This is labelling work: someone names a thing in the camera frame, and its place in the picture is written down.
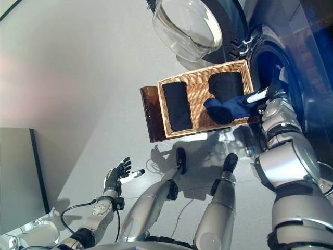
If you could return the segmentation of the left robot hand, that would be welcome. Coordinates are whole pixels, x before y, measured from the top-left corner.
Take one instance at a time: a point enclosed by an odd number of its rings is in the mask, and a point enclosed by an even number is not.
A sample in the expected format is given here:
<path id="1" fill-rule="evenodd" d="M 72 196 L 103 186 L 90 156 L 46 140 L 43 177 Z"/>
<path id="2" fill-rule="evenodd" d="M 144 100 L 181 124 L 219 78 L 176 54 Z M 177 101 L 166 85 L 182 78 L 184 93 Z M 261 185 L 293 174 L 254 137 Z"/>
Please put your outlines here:
<path id="1" fill-rule="evenodd" d="M 130 157 L 123 159 L 115 168 L 111 168 L 104 179 L 103 195 L 109 192 L 115 192 L 117 196 L 121 195 L 121 186 L 133 181 L 145 174 L 144 169 L 131 172 L 132 162 Z"/>

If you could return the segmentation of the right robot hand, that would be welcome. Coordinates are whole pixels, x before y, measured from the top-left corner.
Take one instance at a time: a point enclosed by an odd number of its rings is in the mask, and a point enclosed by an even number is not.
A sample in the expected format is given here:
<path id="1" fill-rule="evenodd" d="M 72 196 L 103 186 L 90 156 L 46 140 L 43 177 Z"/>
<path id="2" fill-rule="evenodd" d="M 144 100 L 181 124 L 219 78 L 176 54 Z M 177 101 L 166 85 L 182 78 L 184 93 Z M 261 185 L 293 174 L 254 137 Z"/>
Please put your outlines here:
<path id="1" fill-rule="evenodd" d="M 264 99 L 272 101 L 277 98 L 287 98 L 287 83 L 280 79 L 282 69 L 283 67 L 276 65 L 273 69 L 272 80 L 269 86 L 250 95 L 243 101 L 243 103 L 247 105 Z"/>

